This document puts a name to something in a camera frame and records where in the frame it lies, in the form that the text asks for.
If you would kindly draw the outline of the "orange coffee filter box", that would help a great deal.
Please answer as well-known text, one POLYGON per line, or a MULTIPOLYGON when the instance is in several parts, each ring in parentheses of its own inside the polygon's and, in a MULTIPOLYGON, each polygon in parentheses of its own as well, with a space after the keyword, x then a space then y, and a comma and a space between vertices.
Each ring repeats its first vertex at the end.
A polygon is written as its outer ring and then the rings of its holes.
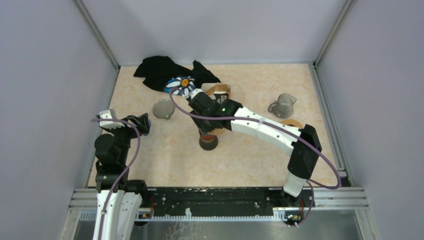
POLYGON ((231 86, 225 83, 204 83, 200 89, 219 104, 222 104, 231 96, 231 86))

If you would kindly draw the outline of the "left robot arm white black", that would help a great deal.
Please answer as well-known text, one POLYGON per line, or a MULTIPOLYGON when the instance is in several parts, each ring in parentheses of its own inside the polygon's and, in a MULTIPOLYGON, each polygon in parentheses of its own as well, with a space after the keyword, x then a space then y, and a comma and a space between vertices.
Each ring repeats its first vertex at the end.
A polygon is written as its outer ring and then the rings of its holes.
POLYGON ((144 180, 129 180, 140 151, 141 137, 150 133, 148 113, 117 119, 113 109, 101 111, 94 123, 105 131, 94 142, 96 220, 94 240, 128 240, 140 207, 149 203, 144 180))

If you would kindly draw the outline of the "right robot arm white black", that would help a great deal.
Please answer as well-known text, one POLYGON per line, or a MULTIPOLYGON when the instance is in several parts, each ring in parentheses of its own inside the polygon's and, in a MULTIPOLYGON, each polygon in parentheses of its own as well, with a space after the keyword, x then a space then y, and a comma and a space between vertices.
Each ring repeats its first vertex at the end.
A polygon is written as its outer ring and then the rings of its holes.
POLYGON ((285 125, 262 117, 241 103, 226 99, 222 103, 209 97, 200 89, 185 94, 191 113, 199 116, 193 121, 203 132, 227 129, 256 137, 280 148, 287 156, 288 175, 281 191, 287 206, 301 200, 301 191, 311 178, 322 151, 316 129, 306 124, 303 128, 285 125))

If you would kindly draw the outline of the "ribbed glass dripper cone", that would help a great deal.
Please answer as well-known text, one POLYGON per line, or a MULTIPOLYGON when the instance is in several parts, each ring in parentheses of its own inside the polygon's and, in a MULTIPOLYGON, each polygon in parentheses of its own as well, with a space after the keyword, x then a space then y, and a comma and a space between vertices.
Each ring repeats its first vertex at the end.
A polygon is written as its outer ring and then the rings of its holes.
POLYGON ((161 99, 152 106, 154 117, 163 120, 170 120, 176 110, 175 105, 170 99, 161 99))

